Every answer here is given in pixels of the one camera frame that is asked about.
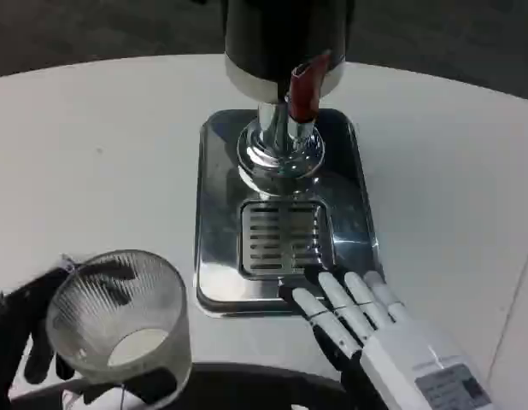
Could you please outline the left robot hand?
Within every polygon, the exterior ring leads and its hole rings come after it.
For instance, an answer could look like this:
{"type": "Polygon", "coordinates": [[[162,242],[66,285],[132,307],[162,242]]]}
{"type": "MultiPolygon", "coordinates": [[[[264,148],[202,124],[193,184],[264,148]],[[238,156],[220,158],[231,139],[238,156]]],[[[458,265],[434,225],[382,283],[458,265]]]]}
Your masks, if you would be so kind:
{"type": "MultiPolygon", "coordinates": [[[[131,267],[118,261],[74,265],[82,278],[103,285],[105,295],[112,301],[125,305],[130,296],[120,289],[120,284],[134,280],[131,267]]],[[[74,369],[50,346],[45,330],[45,317],[50,301],[70,272],[55,267],[43,276],[21,286],[8,295],[0,293],[0,409],[11,409],[9,390],[24,355],[29,337],[32,348],[24,366],[24,378],[30,384],[41,384],[48,375],[51,361],[56,358],[56,376],[63,381],[73,378],[74,369]]],[[[127,391],[135,394],[145,404],[157,403],[178,387],[175,376],[163,369],[147,372],[127,379],[127,391]]]]}

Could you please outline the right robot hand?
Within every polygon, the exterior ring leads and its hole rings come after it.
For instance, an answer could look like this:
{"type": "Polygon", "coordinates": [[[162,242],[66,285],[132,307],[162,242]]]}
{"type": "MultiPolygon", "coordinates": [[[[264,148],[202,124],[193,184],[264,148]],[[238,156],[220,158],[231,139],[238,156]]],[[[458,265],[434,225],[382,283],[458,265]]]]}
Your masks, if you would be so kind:
{"type": "Polygon", "coordinates": [[[358,409],[496,409],[484,379],[438,328],[415,319],[375,271],[307,268],[280,297],[310,325],[358,409]]]}

